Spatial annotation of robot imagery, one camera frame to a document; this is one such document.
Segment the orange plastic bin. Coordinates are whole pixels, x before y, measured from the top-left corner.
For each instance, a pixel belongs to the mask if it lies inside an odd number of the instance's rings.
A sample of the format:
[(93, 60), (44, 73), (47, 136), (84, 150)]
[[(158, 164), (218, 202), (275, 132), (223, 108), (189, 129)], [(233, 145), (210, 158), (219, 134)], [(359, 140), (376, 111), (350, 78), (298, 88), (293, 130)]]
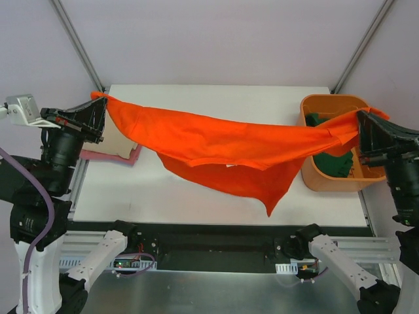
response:
[[(320, 118), (332, 119), (344, 113), (368, 107), (361, 98), (351, 95), (310, 95), (301, 101), (299, 126), (306, 125), (306, 116), (315, 113)], [(351, 150), (352, 166), (347, 177), (332, 177), (318, 168), (313, 157), (308, 157), (301, 168), (305, 185), (316, 192), (358, 192), (386, 179), (383, 167), (364, 166), (359, 161), (359, 147)]]

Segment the aluminium frame post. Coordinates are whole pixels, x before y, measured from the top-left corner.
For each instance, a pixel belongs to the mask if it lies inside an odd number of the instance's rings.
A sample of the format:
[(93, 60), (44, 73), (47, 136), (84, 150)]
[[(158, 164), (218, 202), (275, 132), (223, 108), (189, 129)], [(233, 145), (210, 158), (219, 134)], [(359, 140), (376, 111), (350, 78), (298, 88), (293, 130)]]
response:
[(69, 41), (78, 55), (79, 60), (81, 61), (86, 73), (88, 74), (92, 84), (96, 87), (96, 90), (100, 90), (101, 92), (106, 92), (107, 88), (103, 84), (96, 71), (94, 64), (92, 63), (88, 52), (86, 51), (78, 33), (71, 21), (69, 14), (67, 13), (64, 4), (60, 0), (49, 0), (50, 6), (52, 7), (53, 11), (55, 12), (58, 20), (60, 21), (66, 35), (69, 38)]
[(348, 60), (348, 63), (346, 64), (343, 72), (340, 74), (337, 82), (333, 85), (333, 87), (329, 89), (332, 95), (339, 94), (342, 91), (343, 87), (346, 85), (347, 81), (351, 77), (358, 63), (361, 61), (363, 55), (366, 53), (368, 47), (376, 37), (379, 29), (383, 25), (388, 14), (391, 12), (396, 3), (396, 0), (385, 0), (380, 4), (376, 14), (374, 15), (355, 50), (350, 56), (350, 59)]

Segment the right aluminium frame post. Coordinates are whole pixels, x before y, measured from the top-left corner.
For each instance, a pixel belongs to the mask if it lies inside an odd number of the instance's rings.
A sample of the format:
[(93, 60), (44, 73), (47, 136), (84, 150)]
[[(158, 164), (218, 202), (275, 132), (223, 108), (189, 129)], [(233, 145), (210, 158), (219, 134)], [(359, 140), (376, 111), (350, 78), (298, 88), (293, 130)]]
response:
[(346, 85), (347, 81), (351, 77), (358, 63), (361, 61), (363, 55), (366, 53), (368, 47), (376, 37), (379, 29), (383, 25), (388, 14), (391, 12), (396, 3), (396, 0), (385, 0), (380, 4), (376, 14), (374, 15), (355, 50), (350, 56), (350, 59), (348, 60), (348, 63), (346, 64), (343, 72), (340, 74), (337, 82), (333, 85), (333, 87), (329, 89), (332, 95), (339, 94), (342, 91), (343, 87)]

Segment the pink folded t-shirt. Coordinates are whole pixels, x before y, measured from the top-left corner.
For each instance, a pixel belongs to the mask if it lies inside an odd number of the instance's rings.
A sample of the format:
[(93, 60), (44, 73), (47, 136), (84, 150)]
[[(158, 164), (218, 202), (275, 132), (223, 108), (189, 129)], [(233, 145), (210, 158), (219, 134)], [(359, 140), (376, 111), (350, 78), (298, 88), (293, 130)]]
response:
[(80, 158), (83, 160), (99, 162), (116, 162), (126, 166), (133, 166), (140, 155), (141, 145), (134, 145), (126, 156), (118, 154), (118, 150), (112, 150), (103, 145), (85, 144), (81, 150)]

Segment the left aluminium frame post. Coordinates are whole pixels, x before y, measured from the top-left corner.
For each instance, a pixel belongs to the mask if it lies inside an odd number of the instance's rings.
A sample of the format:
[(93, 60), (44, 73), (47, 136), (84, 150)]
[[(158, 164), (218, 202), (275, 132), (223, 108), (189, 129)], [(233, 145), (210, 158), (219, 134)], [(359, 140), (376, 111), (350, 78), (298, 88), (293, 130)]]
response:
[(81, 61), (86, 73), (88, 74), (92, 84), (96, 87), (96, 90), (100, 90), (101, 92), (106, 92), (107, 88), (103, 84), (96, 71), (94, 64), (92, 63), (88, 52), (86, 51), (78, 33), (71, 21), (69, 14), (67, 13), (64, 4), (60, 0), (49, 0), (50, 6), (52, 7), (53, 11), (55, 12), (58, 20), (60, 21), (66, 35), (69, 38), (69, 41), (78, 55), (79, 60)]

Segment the aluminium front rail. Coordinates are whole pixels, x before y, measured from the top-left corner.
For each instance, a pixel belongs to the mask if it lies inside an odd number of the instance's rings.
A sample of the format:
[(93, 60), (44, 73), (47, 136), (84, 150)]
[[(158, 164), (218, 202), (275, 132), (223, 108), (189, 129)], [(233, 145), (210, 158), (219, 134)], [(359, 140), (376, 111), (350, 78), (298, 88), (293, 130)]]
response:
[[(102, 240), (105, 232), (68, 231), (60, 256), (84, 258)], [(399, 245), (394, 238), (331, 236), (337, 247), (360, 263), (393, 264), (399, 260)]]

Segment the green t-shirt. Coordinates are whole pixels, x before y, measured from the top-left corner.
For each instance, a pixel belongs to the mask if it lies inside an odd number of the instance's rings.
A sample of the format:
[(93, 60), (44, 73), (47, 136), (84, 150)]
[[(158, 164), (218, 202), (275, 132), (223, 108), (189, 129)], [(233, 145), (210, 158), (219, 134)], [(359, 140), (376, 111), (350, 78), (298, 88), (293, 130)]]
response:
[[(310, 113), (305, 116), (307, 126), (316, 127), (326, 121), (328, 118), (321, 118), (318, 113)], [(316, 167), (325, 175), (337, 178), (346, 178), (354, 164), (353, 153), (351, 151), (342, 156), (332, 156), (326, 152), (313, 156)]]

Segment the orange t-shirt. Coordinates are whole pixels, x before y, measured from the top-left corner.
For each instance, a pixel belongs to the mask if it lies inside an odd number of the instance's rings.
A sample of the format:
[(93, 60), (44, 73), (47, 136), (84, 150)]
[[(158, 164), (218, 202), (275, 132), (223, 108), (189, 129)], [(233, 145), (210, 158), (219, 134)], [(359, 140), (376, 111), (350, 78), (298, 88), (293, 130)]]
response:
[(123, 136), (156, 152), (168, 171), (213, 190), (255, 198), (268, 215), (307, 157), (341, 156), (359, 143), (357, 110), (316, 127), (235, 122), (112, 96), (107, 112)]

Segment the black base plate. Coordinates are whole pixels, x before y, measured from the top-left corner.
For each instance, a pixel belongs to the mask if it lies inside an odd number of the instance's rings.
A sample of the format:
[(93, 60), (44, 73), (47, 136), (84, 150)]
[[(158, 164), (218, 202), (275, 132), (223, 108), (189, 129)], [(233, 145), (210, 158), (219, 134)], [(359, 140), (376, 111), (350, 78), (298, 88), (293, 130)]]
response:
[(137, 223), (124, 254), (145, 255), (158, 270), (274, 273), (276, 265), (311, 259), (318, 226)]

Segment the beige folded t-shirt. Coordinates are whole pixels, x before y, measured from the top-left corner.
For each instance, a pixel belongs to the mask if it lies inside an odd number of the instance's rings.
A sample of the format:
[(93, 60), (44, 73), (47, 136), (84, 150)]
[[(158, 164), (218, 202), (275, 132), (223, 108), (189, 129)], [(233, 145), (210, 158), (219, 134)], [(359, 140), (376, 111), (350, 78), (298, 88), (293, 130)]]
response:
[(130, 150), (136, 143), (129, 140), (125, 137), (119, 129), (116, 127), (109, 113), (105, 113), (105, 125), (102, 133), (103, 141), (98, 144), (95, 143), (85, 143), (93, 145), (103, 145), (112, 150), (118, 150), (118, 154), (121, 156), (126, 156), (129, 154)]

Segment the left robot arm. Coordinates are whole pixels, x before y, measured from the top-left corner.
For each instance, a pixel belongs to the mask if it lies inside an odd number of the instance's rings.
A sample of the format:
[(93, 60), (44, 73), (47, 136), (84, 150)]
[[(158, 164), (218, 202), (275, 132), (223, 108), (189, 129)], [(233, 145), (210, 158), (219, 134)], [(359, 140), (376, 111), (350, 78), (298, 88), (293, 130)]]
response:
[(90, 254), (60, 272), (61, 249), (72, 203), (64, 200), (85, 143), (100, 143), (107, 98), (67, 110), (39, 109), (32, 95), (10, 96), (1, 118), (41, 130), (39, 159), (1, 153), (1, 199), (12, 205), (10, 236), (20, 263), (15, 313), (80, 313), (88, 293), (121, 253), (137, 250), (135, 225), (117, 220)]

